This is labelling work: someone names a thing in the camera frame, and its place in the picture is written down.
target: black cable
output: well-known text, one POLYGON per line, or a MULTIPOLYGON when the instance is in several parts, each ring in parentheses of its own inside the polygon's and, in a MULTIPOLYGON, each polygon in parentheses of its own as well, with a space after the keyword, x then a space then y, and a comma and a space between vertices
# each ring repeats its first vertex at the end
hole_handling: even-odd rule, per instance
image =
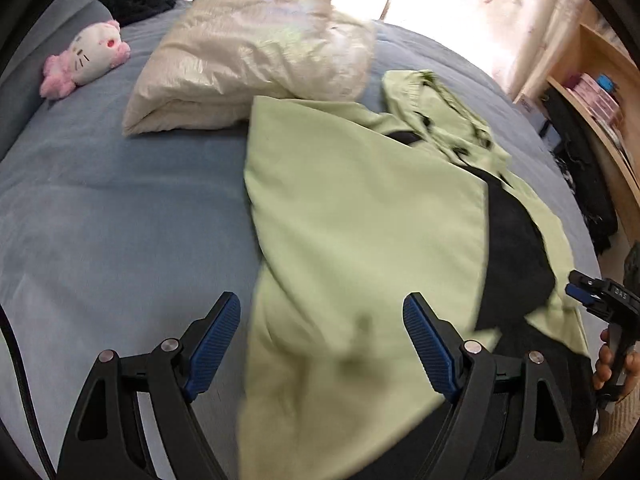
POLYGON ((6 316, 2 305, 0 304, 0 330, 6 341, 6 345, 9 349, 9 355, 11 361, 14 364, 15 377, 18 381, 18 389, 20 390, 20 399, 22 400, 22 407, 24 408, 24 414, 27 417, 27 424, 29 431, 31 432, 31 438, 46 471, 49 480, 56 479, 56 470, 53 468, 53 463, 47 452, 47 447, 42 439, 40 433, 40 427, 38 426, 38 419, 36 418, 36 411, 33 407, 33 401, 31 400, 31 393, 29 391, 29 383, 27 381, 27 373, 24 370, 24 363, 22 362, 22 355, 20 354, 20 348, 18 347, 18 341, 15 338, 14 330, 11 328, 9 318, 6 316))

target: green jacket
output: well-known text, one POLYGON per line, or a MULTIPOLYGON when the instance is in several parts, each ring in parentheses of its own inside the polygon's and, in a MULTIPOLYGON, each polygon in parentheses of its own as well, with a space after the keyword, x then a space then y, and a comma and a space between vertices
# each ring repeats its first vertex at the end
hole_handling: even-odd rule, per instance
POLYGON ((410 292, 464 338, 495 345, 496 330, 474 332, 485 184, 457 166, 460 148, 467 164, 508 179, 542 232, 557 285, 527 320, 587 355, 563 290, 573 261, 562 225, 507 170, 488 125, 428 71, 388 72, 383 86, 389 114, 254 101, 245 182, 264 262, 239 422, 242 480, 345 478, 441 402, 402 323, 410 292), (381 135, 398 130, 422 140, 381 135))

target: bed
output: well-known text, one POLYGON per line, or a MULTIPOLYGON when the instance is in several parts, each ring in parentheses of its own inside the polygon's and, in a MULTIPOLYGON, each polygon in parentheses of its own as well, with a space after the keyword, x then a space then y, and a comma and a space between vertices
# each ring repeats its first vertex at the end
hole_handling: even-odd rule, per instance
MULTIPOLYGON (((241 325, 214 383, 193 407, 217 459, 236 479, 236 413, 260 263, 242 179, 247 127, 122 136, 137 76, 187 5, 123 28, 132 50, 127 63, 60 102, 42 104, 15 142, 3 141, 0 301, 56 462, 78 392, 101 350, 122 356, 150 351, 202 317, 224 290, 234 291, 241 325)), ((375 56, 360 102, 384 109, 380 79, 387 70, 433 70, 488 121, 513 157, 513 172, 561 218, 576 268, 599 275, 567 184, 497 84, 428 38, 385 23, 375 27, 375 56)), ((586 313, 583 320, 595 358, 602 323, 586 313)), ((42 471, 5 348, 0 370, 0 418, 42 471)), ((159 437, 150 431, 148 401, 142 411, 158 476, 172 478, 159 437)))

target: stuffed toy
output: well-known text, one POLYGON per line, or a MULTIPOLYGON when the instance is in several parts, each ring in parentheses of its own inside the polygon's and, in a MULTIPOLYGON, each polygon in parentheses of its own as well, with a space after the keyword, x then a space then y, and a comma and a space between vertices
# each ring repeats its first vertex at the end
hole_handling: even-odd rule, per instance
POLYGON ((41 97, 62 99, 129 59, 131 49, 120 39, 120 25, 110 20, 84 28, 69 48, 49 56, 42 70, 41 97))

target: plush toy face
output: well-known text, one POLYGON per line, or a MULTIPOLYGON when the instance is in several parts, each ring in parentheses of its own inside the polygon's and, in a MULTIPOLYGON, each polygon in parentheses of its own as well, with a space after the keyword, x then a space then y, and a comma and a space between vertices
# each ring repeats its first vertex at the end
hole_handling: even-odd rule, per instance
POLYGON ((68 70, 77 85, 85 85, 116 66, 120 31, 111 23, 95 23, 83 29, 68 48, 68 70))

